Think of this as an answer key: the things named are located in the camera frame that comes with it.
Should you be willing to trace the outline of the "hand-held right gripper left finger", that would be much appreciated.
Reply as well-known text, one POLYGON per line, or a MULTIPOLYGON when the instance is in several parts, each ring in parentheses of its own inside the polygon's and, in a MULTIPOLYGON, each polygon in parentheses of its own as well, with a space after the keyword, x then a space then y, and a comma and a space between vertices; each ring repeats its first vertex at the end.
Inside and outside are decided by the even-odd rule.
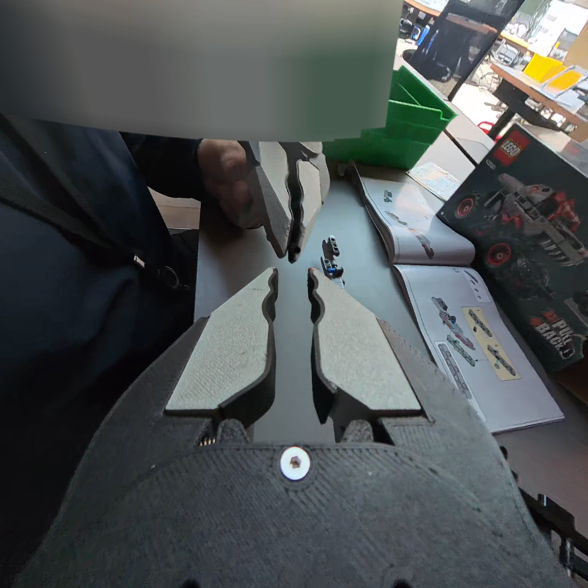
POLYGON ((165 413, 236 419, 249 428, 269 411, 277 294, 277 268, 267 268, 208 316, 165 413))

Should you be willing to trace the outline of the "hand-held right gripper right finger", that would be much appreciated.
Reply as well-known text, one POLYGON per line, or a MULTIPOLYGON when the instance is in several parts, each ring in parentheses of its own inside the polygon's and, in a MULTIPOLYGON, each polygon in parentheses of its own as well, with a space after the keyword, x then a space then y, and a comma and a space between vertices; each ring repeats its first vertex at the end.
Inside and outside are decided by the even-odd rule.
POLYGON ((320 270, 309 268, 312 396, 319 422, 334 425, 422 414, 378 317, 320 270))

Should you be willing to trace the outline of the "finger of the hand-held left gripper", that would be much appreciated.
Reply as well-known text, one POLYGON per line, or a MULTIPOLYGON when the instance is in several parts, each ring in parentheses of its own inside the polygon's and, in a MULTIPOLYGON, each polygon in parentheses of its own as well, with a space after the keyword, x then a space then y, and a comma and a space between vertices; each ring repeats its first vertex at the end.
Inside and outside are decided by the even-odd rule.
POLYGON ((251 191, 266 237, 278 258, 289 249, 293 227, 289 162, 278 142, 251 142, 251 191))
POLYGON ((330 189, 330 175, 321 142, 296 142, 290 144, 295 173, 292 197, 294 225, 289 247, 299 246, 304 251, 318 215, 330 189))

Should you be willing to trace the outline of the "grey lego sub-assembly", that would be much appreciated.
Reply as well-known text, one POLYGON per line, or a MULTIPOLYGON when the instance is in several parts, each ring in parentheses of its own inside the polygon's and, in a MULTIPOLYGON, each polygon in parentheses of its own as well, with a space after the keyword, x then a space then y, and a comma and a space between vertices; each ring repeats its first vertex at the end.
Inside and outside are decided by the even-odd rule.
POLYGON ((327 239, 322 241, 322 256, 320 262, 323 274, 335 285, 344 289, 344 268, 339 260, 340 254, 341 252, 333 235, 330 235, 327 239))

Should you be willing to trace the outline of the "person's left forearm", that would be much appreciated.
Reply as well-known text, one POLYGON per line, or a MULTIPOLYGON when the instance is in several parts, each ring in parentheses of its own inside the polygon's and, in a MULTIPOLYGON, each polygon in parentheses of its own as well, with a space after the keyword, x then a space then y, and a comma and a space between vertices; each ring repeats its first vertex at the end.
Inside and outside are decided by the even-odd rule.
POLYGON ((198 161, 202 139, 120 132, 147 186, 170 198, 206 200, 198 161))

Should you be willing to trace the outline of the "lego instruction booklet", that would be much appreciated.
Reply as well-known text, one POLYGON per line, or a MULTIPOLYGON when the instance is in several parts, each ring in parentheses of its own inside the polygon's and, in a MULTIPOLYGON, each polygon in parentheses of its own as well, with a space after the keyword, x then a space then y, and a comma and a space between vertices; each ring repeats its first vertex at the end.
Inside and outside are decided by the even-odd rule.
POLYGON ((430 355, 493 434, 562 422, 564 413, 504 324, 474 246, 409 183, 349 178, 383 240, 430 355))

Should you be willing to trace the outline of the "dark lego set box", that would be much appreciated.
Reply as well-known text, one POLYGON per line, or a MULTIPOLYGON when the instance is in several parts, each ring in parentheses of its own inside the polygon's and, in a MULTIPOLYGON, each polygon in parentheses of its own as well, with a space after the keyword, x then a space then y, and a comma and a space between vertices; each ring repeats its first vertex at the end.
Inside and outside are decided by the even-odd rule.
POLYGON ((514 124, 437 217, 547 372, 587 349, 587 149, 514 124))

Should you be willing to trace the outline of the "person's left hand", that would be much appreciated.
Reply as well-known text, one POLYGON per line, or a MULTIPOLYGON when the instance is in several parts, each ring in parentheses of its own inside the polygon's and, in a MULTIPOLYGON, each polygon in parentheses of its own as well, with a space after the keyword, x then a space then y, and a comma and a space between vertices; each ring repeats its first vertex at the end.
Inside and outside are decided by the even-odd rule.
POLYGON ((230 223, 241 226, 252 207, 245 149, 238 141, 203 139, 197 158, 206 192, 230 223))

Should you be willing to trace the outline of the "stack of green plastic bins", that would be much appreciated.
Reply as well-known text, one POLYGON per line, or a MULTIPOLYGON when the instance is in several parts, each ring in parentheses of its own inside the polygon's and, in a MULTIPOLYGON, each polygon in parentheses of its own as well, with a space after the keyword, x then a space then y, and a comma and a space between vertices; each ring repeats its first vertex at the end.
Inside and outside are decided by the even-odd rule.
POLYGON ((407 171, 455 119, 450 103, 405 65, 393 72, 385 126, 323 143, 326 158, 407 171))

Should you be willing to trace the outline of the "white sticker sheet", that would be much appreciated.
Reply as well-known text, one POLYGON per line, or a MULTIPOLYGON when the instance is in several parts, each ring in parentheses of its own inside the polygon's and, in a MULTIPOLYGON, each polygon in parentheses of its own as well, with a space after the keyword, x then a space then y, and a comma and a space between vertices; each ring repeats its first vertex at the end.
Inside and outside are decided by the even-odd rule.
POLYGON ((442 202, 450 199, 462 183, 433 162, 414 166, 406 174, 442 202))

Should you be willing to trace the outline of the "brown wooden table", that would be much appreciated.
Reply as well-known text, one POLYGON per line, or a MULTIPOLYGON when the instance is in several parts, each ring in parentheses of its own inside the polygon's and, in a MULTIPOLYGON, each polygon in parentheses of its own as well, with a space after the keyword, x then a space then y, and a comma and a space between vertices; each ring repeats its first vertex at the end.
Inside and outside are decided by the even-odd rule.
POLYGON ((535 127, 558 130, 557 125, 553 121, 542 117, 539 111, 535 111, 527 105, 527 100, 532 99, 540 107, 561 115, 566 123, 575 126, 574 131, 570 135, 572 139, 579 143, 587 140, 587 119, 572 113, 559 102, 542 94, 537 81, 523 74, 521 71, 495 63, 490 65, 490 69, 501 78, 493 95, 500 103, 506 106, 506 110, 489 130, 489 138, 495 140, 501 136, 516 115, 521 120, 535 127))

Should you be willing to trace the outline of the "yellow plastic bin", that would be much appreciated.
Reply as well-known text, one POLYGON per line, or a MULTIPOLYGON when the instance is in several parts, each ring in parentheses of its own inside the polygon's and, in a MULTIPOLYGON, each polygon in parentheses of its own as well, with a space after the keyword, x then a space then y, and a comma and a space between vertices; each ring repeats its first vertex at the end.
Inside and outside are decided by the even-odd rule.
POLYGON ((545 95, 551 96, 552 99, 556 99, 563 93, 573 90, 586 79, 587 70, 581 66, 572 65, 547 78, 541 85, 541 91, 545 95))
POLYGON ((523 70, 523 74, 541 84, 565 69, 562 61, 549 56, 534 54, 523 70))

